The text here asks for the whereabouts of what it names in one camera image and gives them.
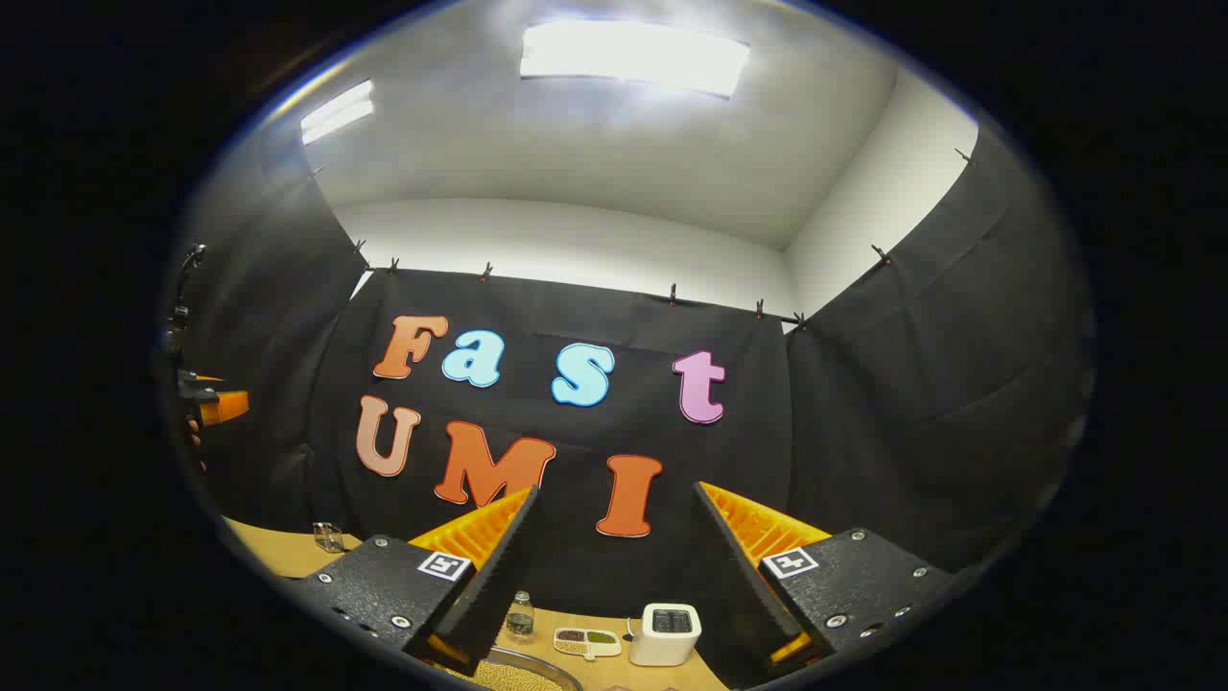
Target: letter m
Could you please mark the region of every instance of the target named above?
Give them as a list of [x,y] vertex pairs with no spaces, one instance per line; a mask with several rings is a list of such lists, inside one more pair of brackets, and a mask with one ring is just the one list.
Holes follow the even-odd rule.
[[500,490],[515,495],[521,490],[542,485],[545,465],[555,455],[554,446],[540,439],[523,437],[507,449],[499,463],[490,458],[486,434],[480,427],[467,422],[449,422],[445,428],[452,439],[448,468],[443,482],[435,486],[435,496],[445,502],[464,504],[469,495],[464,491],[468,481],[473,501],[485,507]]

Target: black curtain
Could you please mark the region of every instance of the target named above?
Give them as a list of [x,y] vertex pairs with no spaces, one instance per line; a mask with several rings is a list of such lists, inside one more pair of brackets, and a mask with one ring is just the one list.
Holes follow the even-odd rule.
[[[405,379],[378,379],[398,315],[446,315],[448,330],[427,355],[410,363]],[[489,329],[506,350],[500,379],[479,389],[441,371],[457,336]],[[593,407],[555,403],[550,383],[556,357],[571,342],[609,349],[615,367],[609,393]],[[725,368],[712,401],[725,415],[712,425],[679,410],[680,377],[674,361],[709,351]],[[472,512],[435,496],[445,477],[449,422],[478,425],[494,461],[522,437],[549,442],[538,502],[544,528],[524,589],[546,609],[596,616],[628,616],[678,593],[691,529],[690,486],[702,480],[783,509],[790,481],[790,393],[785,339],[779,318],[754,312],[678,302],[538,280],[473,274],[377,269],[341,315],[329,342],[313,398],[312,436],[318,474],[319,520],[341,523],[360,538],[373,533],[413,539]],[[421,416],[404,470],[383,477],[359,460],[355,442],[360,399],[387,403],[376,449],[392,449],[392,410]],[[596,524],[609,508],[613,455],[642,455],[663,466],[652,480],[643,538],[602,535]]]
[[184,366],[251,401],[247,415],[205,436],[209,493],[236,520],[308,533],[307,404],[365,261],[286,120],[244,133],[219,158],[187,206],[174,255],[208,244],[184,287]]
[[1089,395],[1089,287],[1045,188],[989,123],[888,255],[790,334],[788,513],[954,571],[1060,482]]

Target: white toaster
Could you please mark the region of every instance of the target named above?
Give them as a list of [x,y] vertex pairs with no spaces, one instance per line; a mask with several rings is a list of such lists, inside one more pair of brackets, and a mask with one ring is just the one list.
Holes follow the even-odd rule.
[[640,630],[631,641],[631,664],[640,666],[677,666],[685,663],[704,631],[695,608],[669,603],[646,605]]

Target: glass jar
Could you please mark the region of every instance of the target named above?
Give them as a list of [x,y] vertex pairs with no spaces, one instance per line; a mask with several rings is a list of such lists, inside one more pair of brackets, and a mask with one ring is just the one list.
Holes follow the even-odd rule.
[[507,635],[517,643],[528,643],[533,636],[533,604],[523,590],[516,593],[512,608],[507,610]]

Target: blue letter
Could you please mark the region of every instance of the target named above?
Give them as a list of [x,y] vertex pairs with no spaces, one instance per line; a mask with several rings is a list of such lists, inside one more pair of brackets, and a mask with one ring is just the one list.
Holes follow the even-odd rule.
[[600,345],[572,342],[559,351],[559,374],[550,383],[550,394],[560,404],[596,406],[610,390],[605,376],[614,372],[614,353]]
[[[470,345],[476,342],[476,349]],[[457,336],[457,350],[443,358],[443,377],[485,389],[499,382],[503,339],[494,330],[467,330]]]

